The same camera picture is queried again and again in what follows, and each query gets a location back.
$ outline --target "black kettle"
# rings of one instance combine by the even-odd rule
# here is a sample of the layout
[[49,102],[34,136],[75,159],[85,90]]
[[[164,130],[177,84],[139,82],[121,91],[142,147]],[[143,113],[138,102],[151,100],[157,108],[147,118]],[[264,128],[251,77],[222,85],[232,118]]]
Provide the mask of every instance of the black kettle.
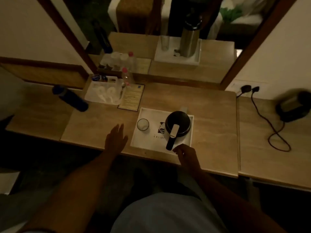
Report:
[[185,136],[191,129],[191,120],[184,111],[175,111],[165,120],[165,129],[169,133],[167,150],[172,150],[177,137]]

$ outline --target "hand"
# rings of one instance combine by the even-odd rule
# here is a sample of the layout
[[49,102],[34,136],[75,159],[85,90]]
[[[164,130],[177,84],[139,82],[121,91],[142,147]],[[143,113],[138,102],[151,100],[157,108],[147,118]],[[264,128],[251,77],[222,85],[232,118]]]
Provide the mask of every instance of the hand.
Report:
[[190,175],[196,176],[203,172],[200,163],[197,160],[195,149],[188,145],[181,144],[176,146],[173,151],[178,155],[181,165],[190,173]]
[[105,152],[113,156],[117,156],[122,152],[128,140],[127,136],[123,137],[123,128],[124,124],[121,124],[120,129],[117,124],[107,135],[105,141]]
[[161,28],[161,13],[157,11],[151,11],[145,27],[146,35],[158,34]]

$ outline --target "menu card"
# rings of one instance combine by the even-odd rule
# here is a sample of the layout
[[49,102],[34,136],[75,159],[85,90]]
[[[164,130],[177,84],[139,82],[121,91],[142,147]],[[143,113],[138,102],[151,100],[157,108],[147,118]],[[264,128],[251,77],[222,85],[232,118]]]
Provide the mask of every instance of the menu card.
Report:
[[121,104],[118,106],[119,109],[138,111],[142,93],[145,85],[133,84],[127,87],[123,95]]

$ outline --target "electrical outlet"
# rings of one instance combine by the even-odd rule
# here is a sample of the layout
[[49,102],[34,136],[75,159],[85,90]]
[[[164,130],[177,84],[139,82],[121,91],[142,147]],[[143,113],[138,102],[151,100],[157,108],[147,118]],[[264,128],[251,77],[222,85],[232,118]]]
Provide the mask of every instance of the electrical outlet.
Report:
[[[270,84],[268,83],[263,83],[263,82],[252,82],[252,81],[244,81],[244,80],[233,80],[231,84],[227,87],[226,91],[232,91],[235,92],[236,94],[239,94],[241,92],[241,87],[244,85],[251,85],[252,88],[259,86],[259,92],[257,93],[262,93],[264,92]],[[242,96],[245,97],[250,97],[252,92],[244,93]]]

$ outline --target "stainless steel flask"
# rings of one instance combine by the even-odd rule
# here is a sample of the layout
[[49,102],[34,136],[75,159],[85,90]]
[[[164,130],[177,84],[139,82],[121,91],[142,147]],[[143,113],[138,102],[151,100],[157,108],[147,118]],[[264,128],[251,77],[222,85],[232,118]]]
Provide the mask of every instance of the stainless steel flask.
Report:
[[199,40],[202,17],[197,14],[189,14],[184,22],[184,29],[181,35],[179,53],[184,57],[191,57],[196,51]]

